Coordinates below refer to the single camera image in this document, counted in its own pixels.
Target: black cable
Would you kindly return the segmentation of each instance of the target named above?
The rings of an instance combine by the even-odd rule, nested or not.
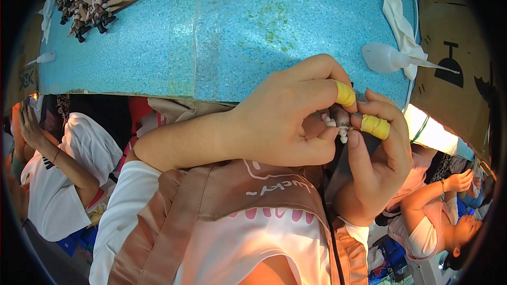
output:
[[[333,252],[335,253],[335,261],[336,267],[338,269],[338,276],[340,277],[340,284],[345,285],[345,278],[343,277],[342,265],[338,257],[338,248],[336,246],[336,237],[335,230],[333,229],[333,221],[331,220],[331,216],[329,214],[329,211],[327,210],[326,200],[324,199],[324,185],[323,184],[320,185],[317,191],[320,195],[320,199],[322,200],[322,207],[324,208],[324,213],[326,214],[327,225],[329,226],[329,230],[331,232],[331,243],[333,244]]]

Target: fingernail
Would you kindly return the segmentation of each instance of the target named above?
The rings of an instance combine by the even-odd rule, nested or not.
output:
[[[349,132],[348,135],[349,148],[355,148],[359,145],[359,134],[356,131]]]

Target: cardboard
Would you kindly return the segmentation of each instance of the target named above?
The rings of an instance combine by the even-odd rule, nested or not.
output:
[[[21,41],[16,45],[16,57],[9,79],[5,110],[10,110],[13,105],[39,91],[38,63],[28,66],[25,64],[39,57],[42,20],[41,15],[34,14],[26,26]]]
[[[420,66],[410,102],[489,165],[487,101],[495,91],[494,69],[478,20],[466,0],[420,0],[419,20],[428,61],[460,74]]]

